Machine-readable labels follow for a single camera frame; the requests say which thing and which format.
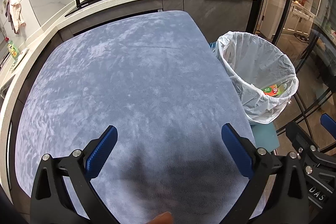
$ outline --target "trash can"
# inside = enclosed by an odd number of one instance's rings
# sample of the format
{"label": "trash can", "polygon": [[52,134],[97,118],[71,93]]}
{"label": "trash can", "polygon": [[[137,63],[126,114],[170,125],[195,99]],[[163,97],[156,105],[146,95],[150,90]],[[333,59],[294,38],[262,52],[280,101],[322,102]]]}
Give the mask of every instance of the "trash can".
{"label": "trash can", "polygon": [[[250,124],[269,124],[296,93],[299,80],[295,68],[277,47],[245,32],[219,37],[215,55],[229,75]],[[262,89],[276,85],[275,97]]]}

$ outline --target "finger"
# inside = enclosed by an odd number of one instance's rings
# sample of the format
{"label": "finger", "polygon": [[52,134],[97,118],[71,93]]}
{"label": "finger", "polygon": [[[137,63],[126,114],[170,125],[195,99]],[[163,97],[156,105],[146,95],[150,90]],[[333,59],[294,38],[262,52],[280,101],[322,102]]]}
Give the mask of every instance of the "finger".
{"label": "finger", "polygon": [[147,224],[173,224],[173,216],[169,212],[162,213]]}

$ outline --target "sauce bottle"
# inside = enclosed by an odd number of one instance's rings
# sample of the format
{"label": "sauce bottle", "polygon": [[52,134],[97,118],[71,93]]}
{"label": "sauce bottle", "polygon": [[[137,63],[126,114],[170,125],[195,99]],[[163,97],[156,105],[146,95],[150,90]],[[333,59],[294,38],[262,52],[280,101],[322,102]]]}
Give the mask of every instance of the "sauce bottle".
{"label": "sauce bottle", "polygon": [[13,41],[12,40],[9,40],[8,37],[6,37],[6,42],[8,43],[7,44],[7,47],[8,47],[8,51],[9,53],[11,54],[11,56],[16,60],[19,55],[20,55],[20,51],[18,50],[18,48],[14,45]]}

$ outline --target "pink towel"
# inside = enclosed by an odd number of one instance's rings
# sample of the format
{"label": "pink towel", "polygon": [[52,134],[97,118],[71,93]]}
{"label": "pink towel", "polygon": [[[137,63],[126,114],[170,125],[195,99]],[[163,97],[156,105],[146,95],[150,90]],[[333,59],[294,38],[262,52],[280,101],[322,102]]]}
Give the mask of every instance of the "pink towel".
{"label": "pink towel", "polygon": [[21,4],[18,2],[18,0],[10,0],[9,1],[9,12],[12,16],[12,21],[14,24],[14,32],[18,33],[19,32],[19,27],[20,26],[25,26],[26,23],[23,20],[22,14],[21,14]]}

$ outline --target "white countertop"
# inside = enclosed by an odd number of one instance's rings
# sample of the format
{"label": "white countertop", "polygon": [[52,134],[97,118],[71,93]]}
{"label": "white countertop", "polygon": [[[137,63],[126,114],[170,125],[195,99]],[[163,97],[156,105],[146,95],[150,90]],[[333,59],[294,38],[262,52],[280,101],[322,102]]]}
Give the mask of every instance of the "white countertop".
{"label": "white countertop", "polygon": [[[56,20],[53,19],[54,22],[52,24],[49,23],[50,26],[47,29],[44,25],[28,38],[31,41],[28,46],[29,51],[14,71],[9,71],[13,60],[11,58],[7,60],[0,73],[0,86],[3,86],[4,83],[15,75],[0,111],[0,183],[7,196],[9,196],[9,187],[6,172],[6,150],[9,124],[18,94],[35,60],[58,30],[95,12],[131,1],[135,0],[102,0],[67,17],[64,17],[64,12],[57,14],[59,18]],[[68,8],[72,9],[74,5],[74,2],[68,5],[67,11],[69,10]]]}

